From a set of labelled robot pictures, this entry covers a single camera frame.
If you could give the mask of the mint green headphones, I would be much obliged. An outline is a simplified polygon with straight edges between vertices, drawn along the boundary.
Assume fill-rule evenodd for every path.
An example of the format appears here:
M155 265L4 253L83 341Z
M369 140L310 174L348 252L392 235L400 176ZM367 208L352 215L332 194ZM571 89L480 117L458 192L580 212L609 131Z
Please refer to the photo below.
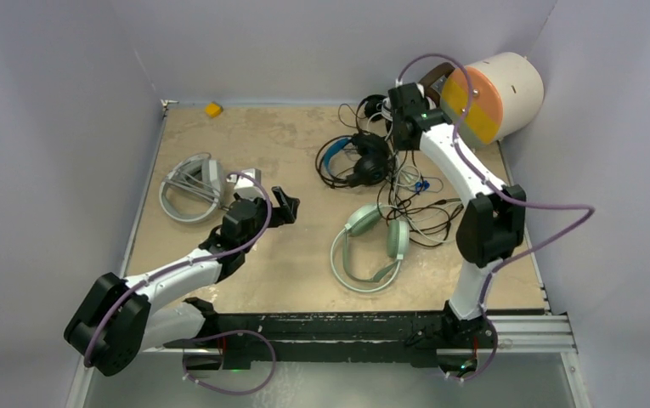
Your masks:
M389 205L368 203L348 217L330 246L334 278L352 292L371 294L391 286L410 246L410 225L384 218Z

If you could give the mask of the white grey headphones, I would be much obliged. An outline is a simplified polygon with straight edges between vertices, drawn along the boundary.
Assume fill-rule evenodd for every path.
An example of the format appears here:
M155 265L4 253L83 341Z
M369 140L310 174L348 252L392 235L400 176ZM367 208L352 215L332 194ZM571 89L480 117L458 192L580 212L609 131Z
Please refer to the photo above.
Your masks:
M159 203L163 212L182 224L197 224L208 218L215 210L223 209L225 175L220 161L209 152L190 156L178 163L161 181ZM180 212L167 198L170 189L180 189L210 204L199 214Z

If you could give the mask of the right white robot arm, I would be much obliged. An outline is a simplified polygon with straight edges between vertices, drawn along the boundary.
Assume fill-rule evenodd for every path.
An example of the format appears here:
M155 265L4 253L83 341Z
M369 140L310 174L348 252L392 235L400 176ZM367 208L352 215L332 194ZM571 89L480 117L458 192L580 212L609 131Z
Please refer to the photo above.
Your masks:
M396 149L421 151L448 179L464 207L455 234L463 258L444 319L444 340L461 346L475 332L495 271L523 243L525 210L509 202L525 199L524 190L488 170L461 141L460 119L450 120L430 107L422 86L398 84L388 93Z

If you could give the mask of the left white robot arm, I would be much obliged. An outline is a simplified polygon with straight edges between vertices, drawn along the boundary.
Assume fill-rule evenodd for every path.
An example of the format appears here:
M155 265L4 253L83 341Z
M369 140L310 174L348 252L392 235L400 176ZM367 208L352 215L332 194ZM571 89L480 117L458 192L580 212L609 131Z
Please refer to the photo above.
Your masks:
M66 326L64 339L86 367L107 377L122 371L140 351L171 341L210 346L218 325L206 317L205 302L190 298L174 310L166 306L230 277L266 229L296 222L300 203L279 186L270 195L237 196L222 223L186 256L140 275L101 275Z

